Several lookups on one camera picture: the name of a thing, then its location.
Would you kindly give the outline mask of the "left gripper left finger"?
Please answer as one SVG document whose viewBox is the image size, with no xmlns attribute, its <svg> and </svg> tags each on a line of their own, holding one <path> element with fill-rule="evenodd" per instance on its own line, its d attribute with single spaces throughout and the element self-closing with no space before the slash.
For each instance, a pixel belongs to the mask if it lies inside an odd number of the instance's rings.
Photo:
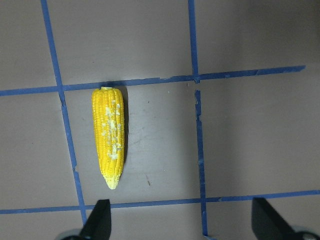
<svg viewBox="0 0 320 240">
<path fill-rule="evenodd" d="M 109 240 L 112 231 L 109 199 L 98 200 L 79 233 L 81 240 Z"/>
</svg>

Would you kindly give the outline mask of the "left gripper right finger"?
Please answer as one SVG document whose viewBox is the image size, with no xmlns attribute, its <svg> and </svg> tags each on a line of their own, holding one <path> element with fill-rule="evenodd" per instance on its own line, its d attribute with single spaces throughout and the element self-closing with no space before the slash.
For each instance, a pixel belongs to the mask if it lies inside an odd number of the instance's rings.
<svg viewBox="0 0 320 240">
<path fill-rule="evenodd" d="M 257 240 L 302 240 L 293 228 L 262 197 L 255 197 L 251 206 L 251 228 Z"/>
</svg>

